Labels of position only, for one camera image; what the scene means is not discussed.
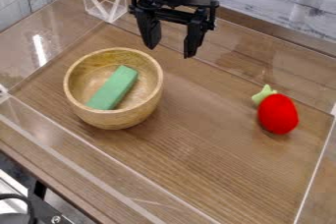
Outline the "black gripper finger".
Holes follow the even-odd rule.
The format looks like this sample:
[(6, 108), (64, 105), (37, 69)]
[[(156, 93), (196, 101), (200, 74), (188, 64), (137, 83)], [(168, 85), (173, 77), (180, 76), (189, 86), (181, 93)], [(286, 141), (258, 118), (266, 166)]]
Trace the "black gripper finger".
[(141, 9), (134, 10), (136, 23), (142, 42), (149, 49), (153, 49), (161, 39), (161, 25), (153, 13)]
[(190, 58), (197, 54), (197, 49), (202, 45), (205, 37), (204, 24), (193, 20), (188, 23), (186, 37), (184, 39), (184, 57)]

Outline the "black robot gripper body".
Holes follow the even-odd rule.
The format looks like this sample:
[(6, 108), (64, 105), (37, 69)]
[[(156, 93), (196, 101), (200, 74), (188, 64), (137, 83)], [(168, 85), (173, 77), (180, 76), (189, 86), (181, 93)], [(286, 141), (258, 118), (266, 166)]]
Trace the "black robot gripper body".
[(161, 21), (200, 24), (202, 30), (213, 30), (217, 7), (216, 0), (130, 0), (128, 11), (141, 31), (154, 31)]

